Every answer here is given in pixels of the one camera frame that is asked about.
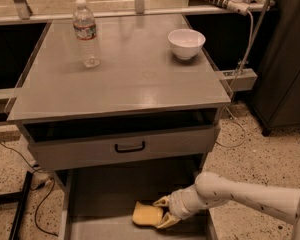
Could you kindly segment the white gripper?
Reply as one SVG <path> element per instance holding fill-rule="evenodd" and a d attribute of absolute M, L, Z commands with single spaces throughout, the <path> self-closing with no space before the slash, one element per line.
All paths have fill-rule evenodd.
<path fill-rule="evenodd" d="M 166 229 L 177 224 L 180 219 L 186 220 L 192 216 L 192 213 L 186 208 L 182 191 L 174 191 L 167 196 L 163 196 L 153 202 L 155 207 L 169 207 L 169 212 L 165 213 L 160 222 L 156 225 L 157 229 Z"/>

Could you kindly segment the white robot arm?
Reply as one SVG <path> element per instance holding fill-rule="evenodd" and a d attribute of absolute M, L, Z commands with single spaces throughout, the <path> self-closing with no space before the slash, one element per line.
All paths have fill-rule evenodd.
<path fill-rule="evenodd" d="M 170 227 L 228 201 L 292 224 L 291 240 L 300 240 L 300 189 L 236 182 L 212 172 L 200 173 L 193 185 L 155 201 L 154 206 L 168 208 L 156 228 Z"/>

